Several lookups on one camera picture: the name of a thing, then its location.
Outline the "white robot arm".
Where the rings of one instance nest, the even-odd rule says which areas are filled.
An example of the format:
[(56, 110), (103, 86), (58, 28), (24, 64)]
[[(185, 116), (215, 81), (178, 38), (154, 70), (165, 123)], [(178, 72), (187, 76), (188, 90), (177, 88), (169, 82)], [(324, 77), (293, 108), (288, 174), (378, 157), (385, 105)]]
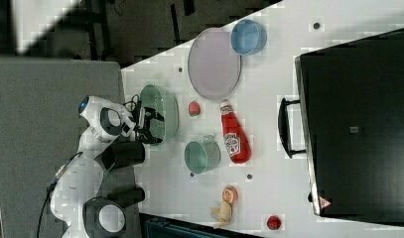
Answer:
[(126, 230), (125, 209), (142, 201), (142, 188), (100, 189), (108, 173), (144, 162), (144, 146), (160, 143), (149, 123), (164, 117), (140, 101), (118, 104), (86, 96), (78, 115), (88, 127), (80, 135), (76, 153), (60, 167), (48, 188), (47, 202), (55, 218), (67, 225), (61, 238), (120, 238)]

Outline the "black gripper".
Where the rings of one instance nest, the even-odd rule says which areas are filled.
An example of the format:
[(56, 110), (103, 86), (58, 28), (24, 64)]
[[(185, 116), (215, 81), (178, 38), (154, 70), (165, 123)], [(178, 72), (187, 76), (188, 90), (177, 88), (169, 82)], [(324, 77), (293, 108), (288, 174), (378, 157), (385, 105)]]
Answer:
[(150, 132), (152, 120), (165, 121), (164, 117), (154, 108), (141, 107), (138, 110), (134, 131), (137, 140), (143, 144), (155, 145), (163, 142), (161, 138), (154, 137)]

